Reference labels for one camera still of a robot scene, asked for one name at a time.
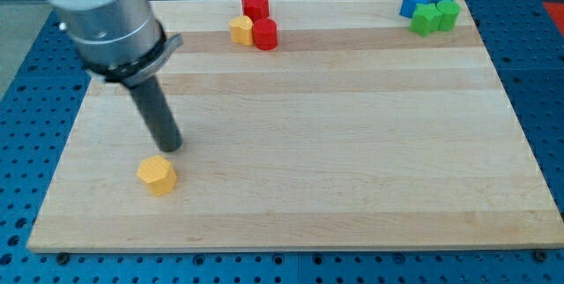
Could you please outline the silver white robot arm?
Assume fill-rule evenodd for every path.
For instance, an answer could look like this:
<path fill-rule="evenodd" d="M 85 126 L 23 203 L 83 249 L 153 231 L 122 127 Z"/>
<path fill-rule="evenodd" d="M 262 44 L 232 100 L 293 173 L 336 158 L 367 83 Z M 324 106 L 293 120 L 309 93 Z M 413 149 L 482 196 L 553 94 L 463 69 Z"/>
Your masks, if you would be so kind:
<path fill-rule="evenodd" d="M 173 152 L 182 135 L 157 72 L 183 44 L 167 36 L 148 0 L 48 0 L 85 69 L 127 88 L 157 147 Z"/>

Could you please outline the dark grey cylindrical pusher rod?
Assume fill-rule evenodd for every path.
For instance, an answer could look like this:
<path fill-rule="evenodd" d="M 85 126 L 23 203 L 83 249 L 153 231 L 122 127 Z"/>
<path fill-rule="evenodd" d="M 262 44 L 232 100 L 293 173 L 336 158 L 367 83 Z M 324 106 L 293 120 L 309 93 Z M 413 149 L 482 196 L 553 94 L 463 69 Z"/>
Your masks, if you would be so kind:
<path fill-rule="evenodd" d="M 162 152 L 173 152 L 182 145 L 182 134 L 155 76 L 133 86 L 130 96 L 145 125 Z"/>

